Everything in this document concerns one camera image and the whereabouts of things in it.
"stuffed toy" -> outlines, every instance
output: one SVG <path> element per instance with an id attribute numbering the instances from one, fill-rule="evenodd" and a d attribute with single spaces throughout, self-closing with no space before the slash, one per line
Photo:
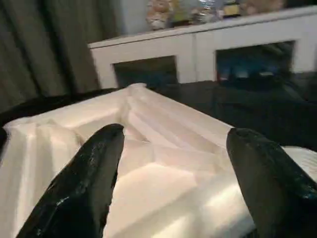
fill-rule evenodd
<path id="1" fill-rule="evenodd" d="M 153 30 L 169 26 L 172 15 L 171 0 L 151 0 L 148 4 L 147 22 Z"/>

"toy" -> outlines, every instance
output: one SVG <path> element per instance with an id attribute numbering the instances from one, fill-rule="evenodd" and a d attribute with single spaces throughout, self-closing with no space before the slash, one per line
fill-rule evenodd
<path id="1" fill-rule="evenodd" d="M 285 0 L 243 0 L 241 2 L 242 15 L 254 15 L 278 11 L 284 8 Z"/>
<path id="2" fill-rule="evenodd" d="M 150 0 L 147 22 L 153 30 L 165 29 L 172 14 L 171 0 Z"/>

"dark table surface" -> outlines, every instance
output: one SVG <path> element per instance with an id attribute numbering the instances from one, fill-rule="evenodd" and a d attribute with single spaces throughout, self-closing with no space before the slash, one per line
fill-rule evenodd
<path id="1" fill-rule="evenodd" d="M 257 83 L 252 85 L 253 82 L 219 85 L 204 81 L 166 85 L 154 90 L 234 127 L 256 130 L 281 145 L 302 146 L 317 151 L 317 107 L 314 101 L 317 87 L 309 87 L 307 93 L 305 87 L 303 90 L 285 88 L 285 84 L 276 80 L 266 80 L 266 86 L 262 83 L 261 87 Z M 301 79 L 299 82 L 301 84 L 297 85 L 306 84 Z M 0 114 L 0 126 L 17 118 L 37 115 L 115 90 L 35 99 Z M 0 145 L 5 143 L 6 138 L 5 131 L 0 130 Z"/>

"white cabinet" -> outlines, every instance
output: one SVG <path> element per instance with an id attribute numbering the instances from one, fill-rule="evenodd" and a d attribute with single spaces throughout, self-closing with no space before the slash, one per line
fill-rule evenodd
<path id="1" fill-rule="evenodd" d="M 292 72 L 315 70 L 317 15 L 229 27 L 196 34 L 197 80 L 216 79 L 219 50 L 294 41 Z"/>
<path id="2" fill-rule="evenodd" d="M 192 35 L 142 40 L 92 49 L 102 88 L 117 87 L 114 65 L 166 56 L 175 56 L 179 83 L 196 81 Z"/>
<path id="3" fill-rule="evenodd" d="M 280 42 L 292 42 L 288 69 L 306 72 L 316 70 L 315 24 L 317 6 L 311 6 L 96 42 L 90 49 L 103 88 L 120 86 L 116 69 L 121 63 L 139 67 L 146 59 L 167 56 L 175 59 L 179 83 L 216 80 L 217 51 Z"/>

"black surface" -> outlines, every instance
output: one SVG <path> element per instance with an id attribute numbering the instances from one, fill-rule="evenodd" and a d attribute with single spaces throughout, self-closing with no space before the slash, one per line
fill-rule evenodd
<path id="1" fill-rule="evenodd" d="M 55 177 L 17 238 L 100 238 L 106 225 L 123 126 L 97 131 Z"/>
<path id="2" fill-rule="evenodd" d="M 261 237 L 316 237 L 317 184 L 277 143 L 234 128 L 227 151 Z"/>
<path id="3" fill-rule="evenodd" d="M 13 119 L 44 113 L 114 90 L 36 99 L 1 114 L 0 126 Z M 281 145 L 317 151 L 315 74 L 230 81 L 223 85 L 204 81 L 165 85 L 154 90 L 234 127 L 256 130 Z M 0 129 L 0 148 L 5 141 L 6 133 Z"/>

